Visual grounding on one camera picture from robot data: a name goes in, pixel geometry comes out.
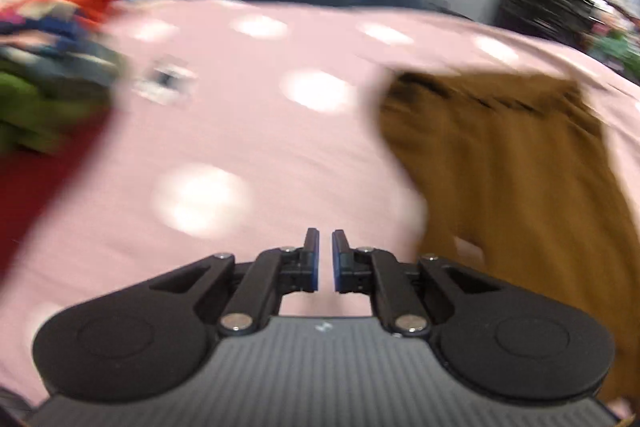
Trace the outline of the pile of colourful clothes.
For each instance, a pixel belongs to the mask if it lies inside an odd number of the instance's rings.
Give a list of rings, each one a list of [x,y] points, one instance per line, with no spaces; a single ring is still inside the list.
[[[124,60],[105,45],[120,0],[1,0],[1,154],[53,153],[111,106]]]

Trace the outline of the pink polka dot bedsheet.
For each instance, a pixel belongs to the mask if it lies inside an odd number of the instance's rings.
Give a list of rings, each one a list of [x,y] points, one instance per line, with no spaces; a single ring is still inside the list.
[[[106,34],[129,66],[112,116],[1,286],[1,382],[32,402],[32,338],[75,303],[310,227],[409,258],[423,204],[374,121],[392,68],[579,79],[639,202],[639,90],[567,46],[432,12],[232,0],[139,0]]]

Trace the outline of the brown knit garment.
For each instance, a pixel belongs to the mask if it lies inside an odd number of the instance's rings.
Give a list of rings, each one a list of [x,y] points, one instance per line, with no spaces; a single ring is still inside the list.
[[[601,321],[603,398],[639,398],[639,235],[600,119],[546,75],[398,72],[378,129],[426,202],[416,252],[469,263]]]

